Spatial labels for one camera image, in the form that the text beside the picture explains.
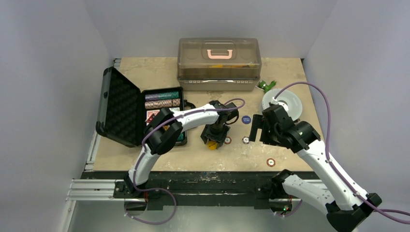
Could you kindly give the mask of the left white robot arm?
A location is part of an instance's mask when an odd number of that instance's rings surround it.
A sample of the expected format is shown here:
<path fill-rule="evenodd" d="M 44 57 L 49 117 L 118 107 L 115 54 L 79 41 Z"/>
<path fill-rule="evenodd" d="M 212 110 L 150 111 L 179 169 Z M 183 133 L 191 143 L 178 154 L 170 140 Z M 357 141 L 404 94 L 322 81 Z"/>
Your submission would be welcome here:
<path fill-rule="evenodd" d="M 173 149 L 180 134 L 187 130 L 204 126 L 200 135 L 204 144 L 214 142 L 216 147 L 222 146 L 230 130 L 229 121 L 239 118 L 238 110 L 234 100 L 225 104 L 210 101 L 186 111 L 160 109 L 144 130 L 142 149 L 124 180 L 125 191 L 133 198 L 140 197 L 159 157 Z"/>

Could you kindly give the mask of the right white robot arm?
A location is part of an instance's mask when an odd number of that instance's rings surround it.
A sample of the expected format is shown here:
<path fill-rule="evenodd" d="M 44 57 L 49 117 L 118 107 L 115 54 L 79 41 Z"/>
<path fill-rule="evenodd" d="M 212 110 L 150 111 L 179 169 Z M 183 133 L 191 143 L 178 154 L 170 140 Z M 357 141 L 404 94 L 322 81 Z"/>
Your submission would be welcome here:
<path fill-rule="evenodd" d="M 249 140 L 256 140 L 261 130 L 260 142 L 265 145 L 290 149 L 304 160 L 326 186 L 322 189 L 301 179 L 296 173 L 282 170 L 271 179 L 267 188 L 270 199 L 285 195 L 295 196 L 306 202 L 327 218 L 338 232 L 354 231 L 382 200 L 376 193 L 368 193 L 341 168 L 319 133 L 306 121 L 294 122 L 284 107 L 271 105 L 262 114 L 255 114 Z"/>

